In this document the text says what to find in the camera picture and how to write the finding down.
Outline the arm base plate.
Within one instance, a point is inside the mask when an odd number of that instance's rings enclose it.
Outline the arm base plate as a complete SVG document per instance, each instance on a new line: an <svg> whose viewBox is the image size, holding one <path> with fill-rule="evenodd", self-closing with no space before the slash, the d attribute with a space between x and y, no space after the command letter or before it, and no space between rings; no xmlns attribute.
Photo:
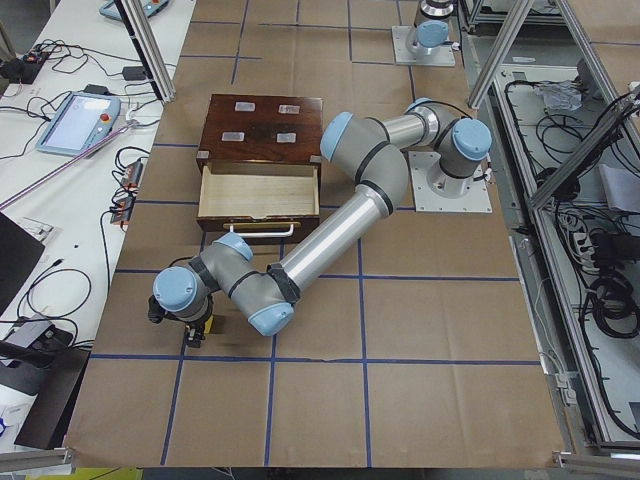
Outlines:
<svg viewBox="0 0 640 480"><path fill-rule="evenodd" d="M449 38L443 44L427 47L418 40L413 26L393 26L394 61L403 66L454 67L455 57Z"/></svg>
<svg viewBox="0 0 640 480"><path fill-rule="evenodd" d="M491 214L493 212L482 164L465 179L448 176L436 152L408 153L415 210L418 213Z"/></svg>

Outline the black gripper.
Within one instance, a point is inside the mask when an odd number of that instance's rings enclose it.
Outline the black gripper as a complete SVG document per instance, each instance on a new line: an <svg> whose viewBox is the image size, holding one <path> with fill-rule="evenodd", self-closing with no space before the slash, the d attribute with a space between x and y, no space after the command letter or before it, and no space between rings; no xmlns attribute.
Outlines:
<svg viewBox="0 0 640 480"><path fill-rule="evenodd" d="M147 318L154 324L163 320L171 320L184 325L184 342L188 347L200 348L205 339L207 323L213 321L214 301L211 295L207 296L204 303L204 311L198 313L194 320L185 320L164 309L154 296L148 299Z"/></svg>

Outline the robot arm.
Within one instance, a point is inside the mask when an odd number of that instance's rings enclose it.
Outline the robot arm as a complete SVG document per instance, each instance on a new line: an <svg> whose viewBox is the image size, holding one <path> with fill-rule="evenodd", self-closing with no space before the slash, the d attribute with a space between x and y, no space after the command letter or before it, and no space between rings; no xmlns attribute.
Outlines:
<svg viewBox="0 0 640 480"><path fill-rule="evenodd" d="M416 56L430 54L448 41L448 19L454 11L452 0L421 0L417 4L406 47Z"/></svg>
<svg viewBox="0 0 640 480"><path fill-rule="evenodd" d="M410 180L404 152L414 146L434 150L446 178L466 181L487 158L492 133L482 121L456 116L447 104L426 97L388 120L339 113L324 130L320 152L350 178L352 196L263 272L254 269L251 247L234 232L215 239L186 265L163 269L152 284L148 320L182 323L197 346L213 315L213 296L221 291L261 335L279 333L293 319L302 292L398 208Z"/></svg>

